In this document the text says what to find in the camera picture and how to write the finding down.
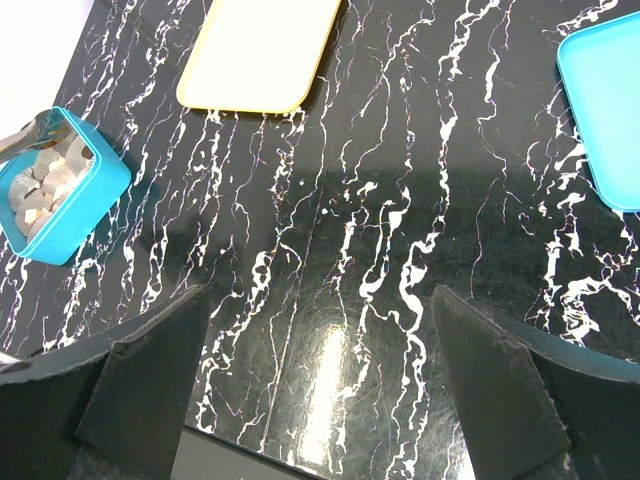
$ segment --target white surface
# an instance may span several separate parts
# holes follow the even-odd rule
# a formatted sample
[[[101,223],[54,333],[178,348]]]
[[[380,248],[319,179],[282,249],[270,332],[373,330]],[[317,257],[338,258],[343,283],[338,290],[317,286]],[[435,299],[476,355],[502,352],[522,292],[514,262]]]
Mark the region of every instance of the white surface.
[[[0,138],[53,105],[93,0],[0,2]]]
[[[309,92],[340,1],[214,1],[178,101],[243,112],[295,110]]]

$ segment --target gray floor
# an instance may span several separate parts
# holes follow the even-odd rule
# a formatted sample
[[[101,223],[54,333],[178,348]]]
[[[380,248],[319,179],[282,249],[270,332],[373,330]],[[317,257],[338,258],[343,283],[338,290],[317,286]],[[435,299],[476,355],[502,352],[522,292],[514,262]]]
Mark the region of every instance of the gray floor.
[[[171,480],[309,479],[285,467],[224,442],[185,429]]]

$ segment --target metal tongs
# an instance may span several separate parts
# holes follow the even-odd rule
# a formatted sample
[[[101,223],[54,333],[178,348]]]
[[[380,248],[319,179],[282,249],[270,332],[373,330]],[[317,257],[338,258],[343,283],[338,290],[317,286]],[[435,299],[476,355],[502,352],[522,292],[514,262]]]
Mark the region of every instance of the metal tongs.
[[[64,117],[53,109],[40,112],[18,133],[0,140],[0,165],[32,150],[53,147],[71,133]]]

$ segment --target marble surface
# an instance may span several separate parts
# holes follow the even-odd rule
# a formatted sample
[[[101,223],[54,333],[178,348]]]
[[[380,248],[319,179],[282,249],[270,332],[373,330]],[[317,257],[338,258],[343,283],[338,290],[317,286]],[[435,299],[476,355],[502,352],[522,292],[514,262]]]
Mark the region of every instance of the marble surface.
[[[1,349],[64,347],[211,282],[187,425],[329,479],[473,478],[438,283],[640,360],[640,217],[599,201],[555,66],[569,33],[639,1],[345,0],[280,117],[177,103],[209,5],[95,3],[57,103],[133,183],[65,267],[2,240]]]

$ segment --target tabletop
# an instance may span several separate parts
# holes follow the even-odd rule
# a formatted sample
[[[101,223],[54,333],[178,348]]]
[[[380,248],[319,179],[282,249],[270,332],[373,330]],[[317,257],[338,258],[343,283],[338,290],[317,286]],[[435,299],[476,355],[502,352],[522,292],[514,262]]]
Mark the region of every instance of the tabletop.
[[[2,239],[0,348],[63,348],[210,283],[186,424],[328,479],[473,478],[437,284],[640,360],[640,218],[599,200],[555,62],[640,1],[345,0],[284,116],[176,101],[210,3],[96,1],[57,104],[132,184],[64,267]]]

